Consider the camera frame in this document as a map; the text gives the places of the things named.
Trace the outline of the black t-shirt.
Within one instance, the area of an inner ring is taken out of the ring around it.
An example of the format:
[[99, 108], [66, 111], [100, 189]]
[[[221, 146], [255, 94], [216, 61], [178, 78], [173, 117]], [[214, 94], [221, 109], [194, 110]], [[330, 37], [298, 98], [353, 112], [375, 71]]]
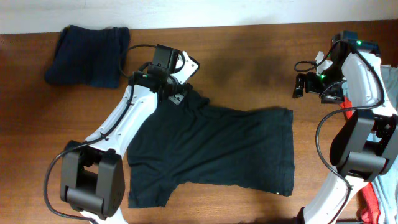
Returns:
[[164, 101], [127, 149], [130, 208], [166, 206], [178, 185], [237, 185], [288, 197], [294, 188], [293, 112], [211, 106], [190, 91]]

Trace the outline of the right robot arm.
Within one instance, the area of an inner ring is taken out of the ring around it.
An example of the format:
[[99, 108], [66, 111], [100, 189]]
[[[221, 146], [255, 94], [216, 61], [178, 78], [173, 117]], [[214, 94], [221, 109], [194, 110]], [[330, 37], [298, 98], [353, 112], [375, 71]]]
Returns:
[[314, 93], [322, 103], [345, 102], [348, 86], [351, 106], [328, 113], [318, 124], [315, 146], [325, 121], [352, 112], [335, 136], [329, 160], [319, 158], [330, 171], [316, 197], [302, 207], [296, 223], [336, 223], [348, 202], [376, 177], [386, 174], [397, 158], [397, 111], [391, 105], [381, 75], [377, 43], [361, 40], [357, 33], [333, 36], [327, 53], [319, 52], [310, 68], [298, 70], [294, 98]]

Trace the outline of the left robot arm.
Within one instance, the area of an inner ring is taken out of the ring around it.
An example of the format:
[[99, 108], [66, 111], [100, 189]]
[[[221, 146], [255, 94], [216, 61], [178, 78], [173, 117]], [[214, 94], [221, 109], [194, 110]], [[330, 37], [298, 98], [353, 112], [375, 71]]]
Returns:
[[158, 104], [179, 104], [200, 64], [185, 51], [156, 45], [152, 61], [132, 75], [124, 95], [105, 122], [83, 142], [70, 141], [62, 162], [60, 198], [89, 223], [125, 223], [120, 209], [125, 192], [123, 157], [128, 145]]

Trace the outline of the folded navy blue garment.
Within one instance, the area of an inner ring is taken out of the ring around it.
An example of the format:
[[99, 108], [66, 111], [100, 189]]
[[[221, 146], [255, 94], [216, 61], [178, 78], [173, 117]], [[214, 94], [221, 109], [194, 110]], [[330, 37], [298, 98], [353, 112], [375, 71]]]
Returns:
[[44, 80], [51, 85], [118, 88], [119, 66], [125, 62], [122, 53], [129, 42], [127, 27], [91, 30], [70, 25], [60, 34]]

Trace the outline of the light blue garment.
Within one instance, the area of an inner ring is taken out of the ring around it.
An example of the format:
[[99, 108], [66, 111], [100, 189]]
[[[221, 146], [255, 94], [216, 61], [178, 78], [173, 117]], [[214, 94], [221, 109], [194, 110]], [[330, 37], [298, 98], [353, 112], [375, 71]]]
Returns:
[[[397, 109], [397, 68], [390, 65], [381, 67], [382, 79], [391, 105]], [[371, 182], [381, 215], [378, 223], [397, 224], [397, 162], [394, 162], [385, 175]]]

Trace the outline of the red garment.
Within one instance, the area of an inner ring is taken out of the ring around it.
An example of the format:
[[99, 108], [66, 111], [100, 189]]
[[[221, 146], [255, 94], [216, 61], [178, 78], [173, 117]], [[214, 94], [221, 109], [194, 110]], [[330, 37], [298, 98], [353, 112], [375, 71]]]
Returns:
[[[339, 104], [342, 109], [352, 107], [352, 102], [346, 96], [344, 97], [344, 100], [344, 103]], [[352, 117], [353, 112], [346, 111], [344, 114], [348, 120], [350, 117]], [[366, 203], [366, 206], [361, 210], [360, 213], [362, 221], [368, 224], [378, 224], [381, 211], [379, 209], [379, 202], [372, 184], [367, 182], [367, 185], [361, 189], [361, 193]]]

